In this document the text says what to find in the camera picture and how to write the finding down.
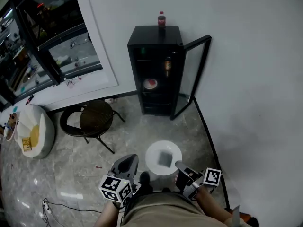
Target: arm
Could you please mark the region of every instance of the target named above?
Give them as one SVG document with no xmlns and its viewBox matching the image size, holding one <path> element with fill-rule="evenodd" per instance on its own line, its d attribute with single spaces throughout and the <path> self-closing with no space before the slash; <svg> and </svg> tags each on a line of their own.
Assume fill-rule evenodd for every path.
<svg viewBox="0 0 303 227">
<path fill-rule="evenodd" d="M 100 217 L 96 221 L 94 227 L 116 227 L 118 221 L 119 209 L 117 209 L 112 201 L 107 202 Z"/>
<path fill-rule="evenodd" d="M 229 212 L 223 209 L 216 202 L 212 195 L 203 186 L 198 188 L 198 193 L 196 194 L 195 199 L 203 212 L 209 217 L 215 218 L 222 223 L 232 217 Z"/>
</svg>

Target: person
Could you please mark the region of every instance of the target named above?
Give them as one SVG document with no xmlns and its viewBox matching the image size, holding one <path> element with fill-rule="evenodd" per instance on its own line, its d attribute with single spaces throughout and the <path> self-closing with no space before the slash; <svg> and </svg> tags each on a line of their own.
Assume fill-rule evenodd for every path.
<svg viewBox="0 0 303 227">
<path fill-rule="evenodd" d="M 224 227 L 232 226 L 232 215 L 223 209 L 201 186 L 198 188 L 195 200 L 202 211 L 188 201 L 182 194 L 170 192 L 168 188 L 162 192 L 152 192 L 149 185 L 150 177 L 143 172 L 139 182 L 141 187 L 132 196 L 125 208 L 121 226 L 145 227 Z M 94 227 L 116 227 L 119 209 L 111 201 L 108 202 Z M 240 219 L 240 227 L 248 227 Z"/>
</svg>

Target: white wall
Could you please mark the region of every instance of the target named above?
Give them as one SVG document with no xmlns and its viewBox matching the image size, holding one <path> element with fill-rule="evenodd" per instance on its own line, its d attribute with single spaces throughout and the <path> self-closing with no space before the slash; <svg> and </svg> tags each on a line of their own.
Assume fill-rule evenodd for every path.
<svg viewBox="0 0 303 227">
<path fill-rule="evenodd" d="M 196 98 L 232 206 L 261 226 L 303 221 L 303 0 L 211 0 Z"/>
<path fill-rule="evenodd" d="M 303 0 L 90 1 L 117 80 L 131 89 L 126 44 L 136 25 L 155 25 L 163 10 L 184 43 L 213 37 L 196 97 L 232 207 L 261 226 L 299 224 Z"/>
</svg>

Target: black cable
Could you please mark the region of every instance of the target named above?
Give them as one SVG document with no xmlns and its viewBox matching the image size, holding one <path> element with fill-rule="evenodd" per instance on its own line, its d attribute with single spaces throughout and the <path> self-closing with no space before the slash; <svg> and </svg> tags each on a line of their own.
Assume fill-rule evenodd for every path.
<svg viewBox="0 0 303 227">
<path fill-rule="evenodd" d="M 213 186 L 213 189 L 211 191 L 209 191 L 210 194 L 212 194 L 214 192 L 215 186 Z"/>
<path fill-rule="evenodd" d="M 78 37 L 79 35 L 74 40 L 71 40 L 71 44 L 74 43 L 78 39 Z"/>
<path fill-rule="evenodd" d="M 42 220 L 47 224 L 46 227 L 51 227 L 51 225 L 49 224 L 49 221 L 48 221 L 48 217 L 47 217 L 47 214 L 45 212 L 45 208 L 43 207 L 43 204 L 42 204 L 42 210 L 43 210 L 43 218 Z"/>
<path fill-rule="evenodd" d="M 62 205 L 62 206 L 67 207 L 68 209 L 76 210 L 76 211 L 79 211 L 79 212 L 96 212 L 96 213 L 102 213 L 102 212 L 99 212 L 99 211 L 96 211 L 96 210 L 78 210 L 78 209 L 74 209 L 74 208 L 68 207 L 68 206 L 66 206 L 66 205 L 64 205 L 64 204 L 61 204 L 61 203 L 49 202 L 47 198 L 45 198 L 43 201 L 46 201 L 48 204 Z"/>
<path fill-rule="evenodd" d="M 77 45 L 82 45 L 82 44 L 85 44 L 85 43 L 87 43 L 87 42 L 83 42 L 83 43 L 80 43 L 80 44 L 75 44 L 75 46 L 77 46 Z"/>
</svg>

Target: floor tile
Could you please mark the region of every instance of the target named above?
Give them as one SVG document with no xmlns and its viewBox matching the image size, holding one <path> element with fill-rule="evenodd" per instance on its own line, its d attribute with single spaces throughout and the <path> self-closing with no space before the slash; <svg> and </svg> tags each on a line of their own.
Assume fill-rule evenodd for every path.
<svg viewBox="0 0 303 227">
<path fill-rule="evenodd" d="M 137 96 L 119 98 L 111 107 L 126 121 L 114 115 L 110 129 L 101 136 L 115 154 L 96 139 L 89 139 L 87 144 L 84 138 L 65 134 L 60 128 L 62 112 L 51 116 L 56 136 L 46 158 L 27 158 L 16 142 L 3 143 L 1 182 L 5 214 L 12 227 L 45 226 L 40 216 L 44 198 L 78 210 L 102 211 L 107 202 L 98 189 L 102 176 L 108 173 L 116 160 L 135 153 L 139 157 L 139 165 L 134 179 L 139 188 L 140 174 L 149 170 L 145 152 L 159 140 L 177 144 L 182 152 L 182 161 L 197 171 L 215 167 L 214 156 L 194 104 L 173 121 L 169 117 L 142 115 Z M 79 127 L 79 116 L 80 113 L 72 114 L 68 124 Z M 164 187 L 177 190 L 174 183 L 176 173 L 169 176 L 150 175 L 155 191 Z M 215 189 L 213 196 L 225 207 L 221 185 Z M 48 214 L 48 217 L 53 227 L 60 226 L 55 219 L 66 227 L 91 227 L 99 217 L 99 213 L 78 212 L 62 205 L 50 204 L 50 207 L 54 216 Z"/>
</svg>

